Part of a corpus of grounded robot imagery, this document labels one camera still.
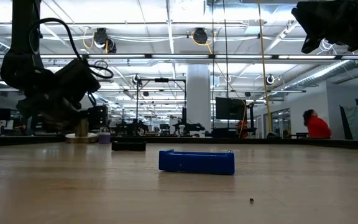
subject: blue plastic tray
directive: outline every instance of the blue plastic tray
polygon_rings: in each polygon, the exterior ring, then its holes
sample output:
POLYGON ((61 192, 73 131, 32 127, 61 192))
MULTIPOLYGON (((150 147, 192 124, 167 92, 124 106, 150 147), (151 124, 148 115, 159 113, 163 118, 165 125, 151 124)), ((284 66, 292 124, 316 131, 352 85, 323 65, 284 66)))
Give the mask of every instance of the blue plastic tray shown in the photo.
POLYGON ((160 170, 168 172, 192 172, 202 174, 233 175, 234 153, 228 152, 175 152, 160 151, 160 170))

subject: wooden table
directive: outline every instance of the wooden table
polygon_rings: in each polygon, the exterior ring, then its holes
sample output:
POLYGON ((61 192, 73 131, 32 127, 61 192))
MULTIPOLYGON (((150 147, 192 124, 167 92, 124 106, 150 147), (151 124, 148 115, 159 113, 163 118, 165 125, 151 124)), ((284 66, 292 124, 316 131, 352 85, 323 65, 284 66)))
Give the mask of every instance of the wooden table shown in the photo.
POLYGON ((99 144, 0 147, 0 223, 358 223, 358 151, 221 144, 148 144, 146 152, 111 152, 99 144), (236 174, 160 172, 162 149, 231 149, 236 174))

